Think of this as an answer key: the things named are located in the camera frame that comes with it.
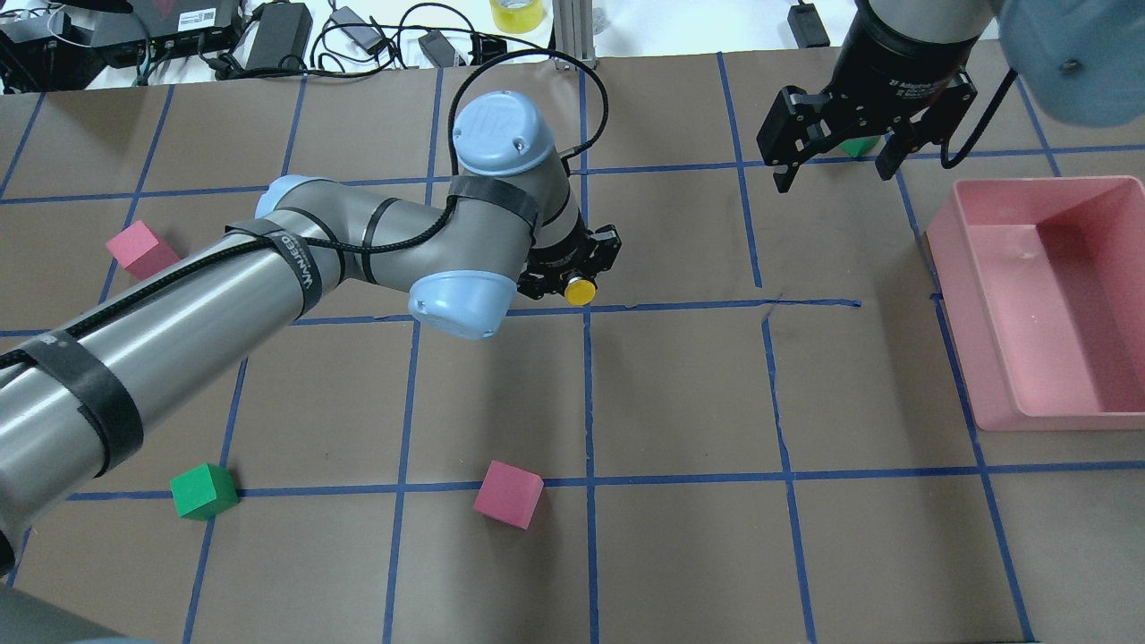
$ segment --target green object in gripper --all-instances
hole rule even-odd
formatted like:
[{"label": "green object in gripper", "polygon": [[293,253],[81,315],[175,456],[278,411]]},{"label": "green object in gripper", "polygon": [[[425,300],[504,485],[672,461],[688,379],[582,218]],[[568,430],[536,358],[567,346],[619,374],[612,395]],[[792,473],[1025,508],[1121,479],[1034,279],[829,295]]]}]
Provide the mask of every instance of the green object in gripper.
[{"label": "green object in gripper", "polygon": [[230,472],[204,463],[171,479],[175,511],[184,519],[205,521],[238,503]]},{"label": "green object in gripper", "polygon": [[851,155],[854,158],[859,158],[870,151],[878,143],[878,136],[863,136],[862,139],[847,139],[846,141],[839,143],[839,148],[843,151]]}]

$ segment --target pink cube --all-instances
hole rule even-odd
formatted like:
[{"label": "pink cube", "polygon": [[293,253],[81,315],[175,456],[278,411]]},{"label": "pink cube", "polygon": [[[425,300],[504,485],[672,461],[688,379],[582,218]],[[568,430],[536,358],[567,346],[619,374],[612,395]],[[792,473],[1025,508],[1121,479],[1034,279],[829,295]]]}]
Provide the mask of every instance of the pink cube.
[{"label": "pink cube", "polygon": [[167,242],[142,221],[132,223],[105,245],[124,270],[139,280],[147,280],[180,259]]},{"label": "pink cube", "polygon": [[545,481],[537,474],[493,461],[473,509],[490,519],[528,529],[543,487]]}]

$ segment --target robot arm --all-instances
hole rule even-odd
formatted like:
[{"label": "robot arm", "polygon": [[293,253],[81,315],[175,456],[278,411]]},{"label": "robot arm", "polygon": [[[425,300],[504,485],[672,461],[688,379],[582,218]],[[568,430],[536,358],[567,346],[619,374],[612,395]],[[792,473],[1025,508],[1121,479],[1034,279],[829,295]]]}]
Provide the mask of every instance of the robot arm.
[{"label": "robot arm", "polygon": [[[890,134],[876,160],[883,180],[926,143],[942,146],[978,94],[966,60],[995,11],[1002,46],[1040,104],[1087,126],[1145,111],[1145,8],[1136,0],[856,0],[831,81],[818,94],[783,87],[756,139],[787,193],[799,166],[847,139]],[[986,120],[976,129],[981,134]],[[977,140],[971,138],[953,167]]]},{"label": "robot arm", "polygon": [[485,94],[452,142],[465,170],[444,211],[284,176],[255,220],[0,358],[0,574],[33,521],[346,278],[408,291],[416,319],[469,339],[497,331],[518,289],[586,304],[621,241],[585,229],[536,105]]}]

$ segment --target pink tray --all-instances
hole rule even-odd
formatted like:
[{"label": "pink tray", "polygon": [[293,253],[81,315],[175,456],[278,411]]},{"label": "pink tray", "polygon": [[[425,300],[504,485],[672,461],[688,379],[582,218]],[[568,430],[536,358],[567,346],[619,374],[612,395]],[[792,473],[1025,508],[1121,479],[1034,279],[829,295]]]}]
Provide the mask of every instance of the pink tray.
[{"label": "pink tray", "polygon": [[1145,429],[1140,181],[958,181],[926,236],[979,427]]}]

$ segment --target blue tape grid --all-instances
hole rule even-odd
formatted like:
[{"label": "blue tape grid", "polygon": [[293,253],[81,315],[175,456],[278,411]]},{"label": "blue tape grid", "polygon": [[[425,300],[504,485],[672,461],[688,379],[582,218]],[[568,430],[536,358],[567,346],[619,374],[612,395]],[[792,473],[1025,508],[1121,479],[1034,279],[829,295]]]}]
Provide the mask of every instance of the blue tape grid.
[{"label": "blue tape grid", "polygon": [[[728,80],[727,68],[722,54],[717,54],[717,65],[720,73],[720,83],[724,89],[724,99],[727,108],[731,133],[733,139],[733,151],[735,154],[734,162],[726,163],[705,163],[705,164],[677,164],[677,165],[650,165],[650,166],[633,166],[633,167],[590,167],[587,152],[583,155],[582,168],[572,171],[574,174],[582,176],[582,204],[584,207],[585,217],[587,218],[589,212],[589,178],[595,174],[629,174],[629,173],[655,173],[655,172],[687,172],[687,171],[718,171],[718,170],[736,170],[736,175],[740,182],[741,191],[741,203],[743,207],[744,226],[749,239],[749,254],[751,258],[752,276],[756,280],[757,286],[761,284],[761,277],[759,275],[758,258],[756,256],[756,246],[753,243],[755,230],[751,226],[751,206],[750,198],[747,190],[745,180],[745,168],[748,167],[763,167],[764,163],[761,160],[745,160],[743,157],[743,150],[740,146],[739,136],[739,124],[735,116],[734,101],[732,96],[731,83]],[[1095,154],[1095,152],[1127,152],[1127,151],[1140,151],[1145,150],[1145,144],[1126,144],[1126,146],[1092,146],[1092,147],[1063,147],[1053,148],[1050,146],[1045,133],[1041,127],[1037,113],[1034,110],[1033,103],[1029,100],[1028,93],[1021,81],[1017,83],[1018,91],[1021,99],[1026,105],[1027,113],[1030,121],[1034,125],[1034,129],[1037,133],[1039,141],[1041,143],[1041,149],[1037,150],[982,150],[971,154],[974,157],[1012,157],[1012,156],[1036,156],[1044,155],[1051,170],[1056,176],[1060,176],[1060,170],[1057,165],[1057,155],[1072,155],[1072,154]],[[432,189],[434,183],[449,181],[449,176],[434,176],[434,147],[436,144],[436,127],[437,120],[440,118],[440,103],[441,103],[441,87],[442,87],[442,73],[439,70],[437,81],[435,87],[434,96],[434,133],[431,139],[431,156],[426,176],[416,178],[389,178],[389,179],[377,179],[377,180],[360,180],[347,182],[354,186],[387,186],[387,184],[406,184],[406,183],[426,183],[426,202],[429,202],[432,196]],[[33,126],[35,124],[37,117],[41,111],[42,103],[45,101],[45,95],[40,95],[24,128],[21,141],[16,148],[16,151],[9,163],[7,171],[5,172],[3,180],[0,182],[0,205],[3,204],[40,204],[40,203],[64,203],[64,202],[82,202],[82,201],[102,201],[102,199],[119,199],[129,198],[132,204],[129,206],[127,217],[124,222],[124,227],[131,225],[134,219],[135,209],[139,201],[142,198],[163,198],[163,197],[179,197],[179,196],[191,196],[191,195],[212,195],[212,194],[227,194],[227,193],[259,193],[266,190],[266,186],[243,186],[243,187],[228,187],[228,188],[204,188],[204,189],[189,189],[189,190],[158,190],[158,191],[145,191],[143,186],[147,181],[147,174],[150,168],[151,160],[157,148],[159,136],[163,131],[163,126],[166,121],[166,117],[171,107],[172,97],[174,95],[175,87],[168,88],[167,96],[160,113],[159,120],[156,126],[156,132],[151,141],[151,146],[148,150],[147,158],[142,172],[140,174],[139,182],[133,193],[110,193],[110,194],[93,194],[93,195],[73,195],[73,196],[62,196],[62,197],[18,197],[18,198],[5,198],[5,191],[7,190],[8,183],[10,182],[16,166],[19,162],[21,155],[26,146],[26,142],[32,133]],[[290,167],[291,155],[293,151],[293,142],[298,132],[298,124],[302,112],[302,105],[305,102],[306,83],[300,81],[298,100],[294,108],[294,118],[291,124],[290,138],[287,141],[286,152],[283,159],[283,173],[286,173]],[[583,73],[579,78],[579,111],[581,111],[581,135],[582,141],[586,139],[586,100],[585,100],[585,79]],[[937,154],[918,154],[915,158],[937,158]],[[808,163],[870,163],[874,157],[860,157],[858,159],[852,159],[850,157],[839,158],[816,158]],[[903,206],[907,213],[908,221],[914,230],[915,235],[921,238],[921,230],[918,223],[915,219],[914,211],[910,204],[910,196],[907,189],[906,182],[902,180],[901,175],[897,178],[898,187],[902,196]],[[932,276],[937,278],[934,274],[933,265],[930,264],[927,258],[927,266],[932,273]],[[110,290],[111,276],[114,270],[114,264],[110,267],[108,272],[108,277],[104,282],[103,291],[101,292],[101,301],[103,301],[108,291]],[[939,327],[942,331],[943,343],[946,344],[948,359],[950,361],[951,370],[955,376],[955,383],[958,390],[960,400],[963,407],[963,414],[965,416],[968,432],[973,446],[973,451],[976,456],[976,466],[956,466],[956,468],[918,468],[918,469],[863,469],[863,470],[842,470],[842,471],[796,471],[793,470],[790,455],[788,454],[785,443],[783,441],[783,430],[782,430],[782,416],[780,413],[779,394],[776,391],[776,374],[775,374],[775,360],[774,360],[774,348],[772,346],[769,322],[765,320],[763,322],[763,336],[765,345],[765,354],[767,356],[768,367],[768,378],[771,386],[771,395],[773,400],[773,407],[775,410],[775,430],[776,438],[780,442],[781,449],[781,461],[782,470],[779,472],[748,472],[748,473],[714,473],[714,474],[689,474],[689,476],[633,476],[633,477],[598,477],[595,476],[594,466],[594,453],[593,453],[593,438],[592,438],[592,315],[593,314],[609,314],[609,313],[624,313],[630,311],[685,311],[685,309],[705,309],[705,308],[731,308],[731,307],[759,307],[768,305],[793,305],[793,306],[845,306],[845,307],[858,307],[861,303],[858,300],[846,300],[846,299],[827,299],[827,300],[773,300],[773,299],[751,299],[751,300],[724,300],[724,301],[695,301],[695,303],[663,303],[663,304],[646,304],[633,307],[617,306],[617,305],[605,305],[605,306],[590,306],[584,308],[574,307],[554,307],[547,309],[520,309],[512,311],[510,315],[514,316],[528,316],[528,315],[569,315],[578,314],[584,317],[584,362],[585,362],[585,450],[586,450],[586,465],[585,465],[585,477],[583,478],[560,478],[560,479],[546,479],[545,485],[547,487],[584,487],[586,490],[586,503],[587,503],[587,521],[589,521],[589,576],[590,576],[590,614],[591,614],[591,639],[592,642],[599,643],[600,641],[600,623],[599,623],[599,605],[598,605],[598,589],[597,589],[597,518],[595,518],[595,488],[598,486],[629,486],[629,485],[694,485],[694,484],[719,484],[719,482],[761,482],[761,481],[783,481],[788,487],[788,505],[789,505],[789,519],[791,524],[792,534],[792,545],[795,549],[797,575],[799,580],[799,591],[800,599],[804,610],[804,621],[807,631],[807,638],[811,642],[816,641],[815,628],[814,628],[814,615],[812,610],[811,590],[810,583],[806,575],[806,561],[805,555],[803,552],[802,544],[802,529],[798,523],[798,506],[796,503],[795,486],[796,481],[803,480],[845,480],[845,479],[869,479],[869,478],[907,478],[907,477],[960,477],[960,476],[978,476],[980,477],[984,486],[984,493],[987,498],[987,503],[990,511],[990,519],[994,524],[995,534],[998,541],[998,549],[1002,555],[1003,565],[1005,567],[1005,574],[1008,582],[1013,595],[1013,602],[1016,612],[1018,614],[1019,623],[1022,629],[1022,635],[1025,639],[1033,641],[1033,628],[1029,622],[1028,614],[1025,610],[1025,604],[1022,600],[1021,589],[1018,583],[1017,574],[1014,572],[1013,561],[1010,556],[1009,544],[1005,539],[1005,531],[1002,524],[1001,512],[998,511],[997,502],[994,497],[993,486],[990,482],[992,474],[1017,474],[1017,473],[1034,473],[1034,472],[1085,472],[1085,471],[1114,471],[1114,470],[1143,470],[1145,469],[1145,461],[1103,461],[1103,462],[1066,462],[1066,463],[1039,463],[1039,464],[1008,464],[1008,465],[990,465],[986,462],[981,447],[978,442],[977,430],[973,424],[973,418],[971,416],[969,399],[965,393],[965,384],[962,378],[962,374],[958,370],[957,359],[954,353],[953,341],[950,339],[949,329],[946,322],[945,313],[941,308],[940,296],[935,297],[935,315],[938,319]],[[357,323],[378,323],[378,322],[411,322],[412,319],[408,315],[393,315],[386,317],[319,317],[319,319],[308,319],[297,321],[295,324],[357,324]],[[16,330],[0,330],[0,337],[27,337],[33,336],[42,330],[38,329],[16,329]],[[392,638],[392,626],[393,626],[393,607],[394,597],[396,594],[396,574],[397,564],[400,555],[400,540],[401,540],[401,517],[402,517],[402,504],[405,493],[420,494],[420,493],[434,493],[434,492],[456,492],[456,490],[475,490],[480,487],[480,481],[453,481],[453,482],[432,482],[432,484],[409,484],[405,481],[405,472],[408,470],[408,457],[409,457],[409,439],[410,439],[410,427],[412,418],[412,406],[414,400],[414,383],[417,372],[417,354],[419,346],[419,335],[420,329],[417,323],[413,324],[413,331],[411,335],[411,351],[410,351],[410,366],[409,366],[409,377],[408,377],[408,390],[406,390],[406,409],[405,419],[403,422],[403,437],[402,437],[402,457],[400,464],[398,482],[396,485],[361,485],[361,486],[327,486],[327,487],[282,487],[282,488],[251,488],[239,490],[243,497],[273,497],[273,496],[311,496],[311,495],[344,495],[344,494],[395,494],[398,501],[395,506],[394,517],[394,537],[392,542],[390,551],[390,568],[387,580],[387,600],[386,600],[386,619],[385,619],[385,631],[384,642],[389,642]],[[243,382],[246,374],[247,362],[244,360],[239,367],[238,376],[235,384],[235,393],[232,396],[231,408],[227,419],[227,427],[223,438],[223,445],[220,453],[219,462],[221,465],[226,466],[229,456],[231,438],[235,429],[235,419],[237,417],[237,411],[239,407],[239,401],[242,398]],[[155,498],[169,498],[169,490],[135,490],[135,492],[110,492],[110,493],[77,493],[70,497],[74,502],[98,502],[98,501],[110,501],[110,500],[155,500]],[[200,557],[198,566],[196,570],[195,586],[192,588],[192,595],[190,605],[188,607],[187,622],[183,633],[183,642],[189,642],[194,633],[194,625],[196,618],[196,611],[198,606],[198,599],[202,591],[203,578],[206,571],[206,563],[211,549],[211,539],[214,529],[214,521],[207,523],[204,531],[204,539],[200,549]],[[24,543],[26,545],[30,532],[24,534]],[[18,568],[15,570],[8,578],[8,586],[13,586],[16,581]]]}]

